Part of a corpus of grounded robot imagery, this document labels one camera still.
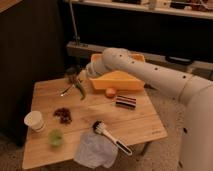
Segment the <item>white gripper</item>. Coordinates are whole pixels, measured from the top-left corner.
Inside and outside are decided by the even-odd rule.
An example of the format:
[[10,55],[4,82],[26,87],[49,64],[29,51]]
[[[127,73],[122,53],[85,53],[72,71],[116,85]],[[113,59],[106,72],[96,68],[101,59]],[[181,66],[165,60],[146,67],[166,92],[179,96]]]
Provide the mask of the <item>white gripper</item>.
[[71,66],[66,70],[65,76],[71,84],[76,81],[83,82],[86,80],[85,71],[80,66]]

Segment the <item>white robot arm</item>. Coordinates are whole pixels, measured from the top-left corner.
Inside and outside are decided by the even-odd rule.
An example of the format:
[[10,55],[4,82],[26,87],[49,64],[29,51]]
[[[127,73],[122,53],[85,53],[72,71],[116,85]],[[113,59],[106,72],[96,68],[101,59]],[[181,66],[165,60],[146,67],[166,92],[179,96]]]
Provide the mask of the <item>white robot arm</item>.
[[185,105],[178,171],[213,171],[213,81],[138,61],[123,48],[104,49],[85,70],[90,78],[126,72]]

